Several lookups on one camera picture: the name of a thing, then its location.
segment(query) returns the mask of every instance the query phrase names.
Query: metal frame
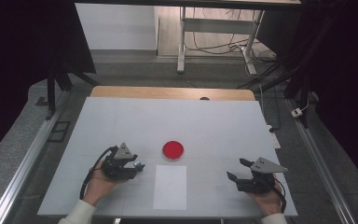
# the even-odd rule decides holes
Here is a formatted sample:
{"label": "metal frame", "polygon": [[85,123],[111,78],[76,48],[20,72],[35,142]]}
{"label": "metal frame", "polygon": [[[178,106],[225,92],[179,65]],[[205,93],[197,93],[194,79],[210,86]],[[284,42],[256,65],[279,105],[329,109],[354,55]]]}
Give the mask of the metal frame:
{"label": "metal frame", "polygon": [[21,191],[24,182],[26,181],[28,175],[31,173],[34,163],[36,162],[40,152],[42,151],[42,148],[48,139],[48,135],[52,130],[55,121],[62,112],[62,108],[66,102],[66,99],[68,98],[68,95],[69,94],[66,91],[61,94],[57,102],[56,112],[50,119],[46,119],[43,122],[33,143],[31,144],[18,170],[16,171],[16,174],[13,175],[13,178],[8,184],[5,193],[2,195],[2,198],[0,200],[0,224],[5,222],[11,208],[14,205],[14,202],[17,199],[17,196]]}
{"label": "metal frame", "polygon": [[[290,111],[295,109],[289,100],[286,100],[286,104]],[[339,189],[333,176],[331,175],[330,170],[327,167],[326,162],[324,161],[324,157],[319,151],[319,148],[316,146],[315,141],[310,134],[310,131],[304,128],[299,119],[296,119],[296,126],[310,153],[310,157],[315,164],[316,170],[318,171],[319,176],[324,182],[324,187],[327,190],[327,193],[330,195],[333,205],[335,206],[337,214],[341,219],[342,223],[355,224],[356,221],[351,214],[351,210],[348,207],[348,204],[345,201],[344,197],[342,196],[341,190]]]}
{"label": "metal frame", "polygon": [[135,6],[162,6],[162,7],[214,7],[236,8],[251,10],[281,10],[281,11],[304,11],[315,8],[330,8],[334,3],[310,4],[303,6],[299,3],[274,3],[257,1],[236,0],[75,0],[76,3],[89,4],[112,4],[112,5],[135,5]]}
{"label": "metal frame", "polygon": [[186,18],[186,7],[181,7],[180,24],[181,35],[178,52],[177,73],[185,72],[185,32],[198,33],[218,33],[218,34],[239,34],[249,35],[246,48],[241,48],[241,53],[246,61],[246,67],[249,75],[257,74],[255,66],[250,55],[252,45],[255,41],[255,36],[258,31],[264,11],[258,11],[254,21],[224,21],[224,20],[209,20],[209,19],[194,19]]}

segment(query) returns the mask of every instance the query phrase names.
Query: rectangular paper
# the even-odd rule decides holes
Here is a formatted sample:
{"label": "rectangular paper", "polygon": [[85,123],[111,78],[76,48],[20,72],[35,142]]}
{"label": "rectangular paper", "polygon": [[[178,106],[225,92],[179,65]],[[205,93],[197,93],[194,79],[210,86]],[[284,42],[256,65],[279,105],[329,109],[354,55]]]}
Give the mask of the rectangular paper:
{"label": "rectangular paper", "polygon": [[186,210],[185,166],[157,165],[153,209]]}

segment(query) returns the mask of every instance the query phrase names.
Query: red circular object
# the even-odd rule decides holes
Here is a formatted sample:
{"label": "red circular object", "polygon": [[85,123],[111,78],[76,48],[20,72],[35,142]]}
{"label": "red circular object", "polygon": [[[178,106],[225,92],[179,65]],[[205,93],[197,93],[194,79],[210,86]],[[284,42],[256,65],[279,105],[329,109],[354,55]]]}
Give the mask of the red circular object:
{"label": "red circular object", "polygon": [[162,153],[169,160],[179,159],[184,151],[182,144],[176,141],[167,142],[162,148]]}

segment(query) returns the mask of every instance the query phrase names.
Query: human hand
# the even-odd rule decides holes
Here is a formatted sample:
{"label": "human hand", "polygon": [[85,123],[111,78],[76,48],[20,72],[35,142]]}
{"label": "human hand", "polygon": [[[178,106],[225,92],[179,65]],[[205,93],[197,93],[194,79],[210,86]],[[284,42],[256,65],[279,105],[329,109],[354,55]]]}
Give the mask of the human hand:
{"label": "human hand", "polygon": [[95,206],[95,204],[97,204],[97,202],[100,201],[101,198],[108,195],[115,186],[128,181],[128,180],[113,181],[109,179],[108,177],[106,177],[106,175],[103,174],[103,171],[101,170],[102,164],[103,161],[100,161],[97,167],[95,168],[92,177],[89,180],[86,195],[83,198],[84,202],[89,203],[93,206]]}
{"label": "human hand", "polygon": [[[275,180],[275,189],[282,192],[281,186]],[[268,193],[247,193],[257,204],[265,217],[281,212],[281,198],[271,190]]]}

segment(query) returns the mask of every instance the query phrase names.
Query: aluminum rail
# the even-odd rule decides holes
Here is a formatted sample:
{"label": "aluminum rail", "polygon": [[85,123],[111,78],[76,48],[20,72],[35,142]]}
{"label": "aluminum rail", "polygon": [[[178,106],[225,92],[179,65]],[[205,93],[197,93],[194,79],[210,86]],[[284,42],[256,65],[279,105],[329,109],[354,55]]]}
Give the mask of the aluminum rail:
{"label": "aluminum rail", "polygon": [[[295,109],[289,100],[286,100],[287,106],[290,111]],[[296,126],[303,138],[303,141],[310,153],[310,157],[315,164],[316,170],[318,171],[319,176],[324,182],[324,187],[327,190],[327,193],[330,195],[333,205],[337,210],[337,214],[341,219],[341,222],[344,224],[355,224],[353,215],[351,214],[351,210],[348,207],[347,202],[342,196],[342,192],[337,186],[333,176],[330,173],[329,168],[324,161],[323,155],[319,151],[319,148],[316,146],[315,141],[313,140],[310,131],[302,125],[299,119],[296,119]]]}
{"label": "aluminum rail", "polygon": [[62,112],[62,108],[65,105],[66,99],[68,98],[68,92],[63,92],[57,102],[57,110],[55,114],[49,120],[45,120],[34,138],[33,143],[30,145],[27,153],[25,154],[24,159],[16,171],[16,174],[13,175],[10,183],[5,190],[1,200],[0,200],[0,224],[4,223],[11,208],[14,205],[14,202],[19,195],[22,185],[27,179],[28,175],[31,173],[34,166],[34,162],[37,160],[40,152],[42,151],[43,146],[45,145],[48,135],[51,132],[58,116]]}
{"label": "aluminum rail", "polygon": [[331,7],[327,4],[307,4],[309,6],[305,6],[304,4],[299,4],[296,1],[294,1],[294,3],[279,3],[273,1],[252,2],[251,0],[75,0],[75,3],[161,7],[214,7],[280,11],[304,11]]}

